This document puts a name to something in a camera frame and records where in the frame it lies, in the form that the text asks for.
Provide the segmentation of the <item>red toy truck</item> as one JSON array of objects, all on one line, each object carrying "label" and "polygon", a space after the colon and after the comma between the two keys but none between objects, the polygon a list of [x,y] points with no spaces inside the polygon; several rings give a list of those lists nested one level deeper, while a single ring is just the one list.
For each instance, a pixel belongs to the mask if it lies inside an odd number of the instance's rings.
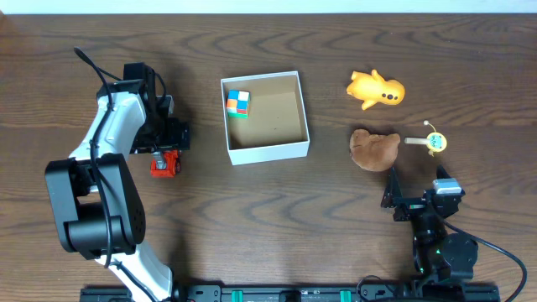
[{"label": "red toy truck", "polygon": [[180,156],[177,149],[153,153],[150,174],[154,178],[174,178],[181,171]]}]

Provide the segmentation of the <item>multicolour puzzle cube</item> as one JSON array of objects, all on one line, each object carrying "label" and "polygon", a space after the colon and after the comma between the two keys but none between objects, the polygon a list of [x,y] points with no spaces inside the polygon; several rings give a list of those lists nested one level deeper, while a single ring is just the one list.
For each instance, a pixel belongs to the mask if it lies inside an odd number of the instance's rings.
[{"label": "multicolour puzzle cube", "polygon": [[251,93],[230,90],[227,95],[226,111],[229,117],[248,118]]}]

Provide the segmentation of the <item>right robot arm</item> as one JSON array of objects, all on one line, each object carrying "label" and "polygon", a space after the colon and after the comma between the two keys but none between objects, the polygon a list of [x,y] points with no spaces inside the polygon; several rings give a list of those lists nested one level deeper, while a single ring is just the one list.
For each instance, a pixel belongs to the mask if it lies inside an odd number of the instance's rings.
[{"label": "right robot arm", "polygon": [[394,210],[395,221],[408,221],[413,232],[416,270],[435,282],[472,279],[477,242],[461,232],[448,233],[446,218],[459,211],[465,191],[439,166],[432,187],[421,197],[405,197],[394,168],[389,170],[382,208]]}]

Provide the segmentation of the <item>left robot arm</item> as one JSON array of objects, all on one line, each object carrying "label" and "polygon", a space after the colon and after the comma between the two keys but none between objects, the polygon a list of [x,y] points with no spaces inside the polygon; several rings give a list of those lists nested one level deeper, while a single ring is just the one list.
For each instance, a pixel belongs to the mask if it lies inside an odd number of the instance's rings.
[{"label": "left robot arm", "polygon": [[126,64],[123,77],[96,94],[97,114],[81,144],[44,172],[61,246],[110,269],[128,289],[122,300],[177,298],[172,269],[144,240],[143,203],[127,164],[132,154],[152,154],[152,176],[180,172],[190,129],[173,117],[172,96],[157,95],[161,80],[143,62]]}]

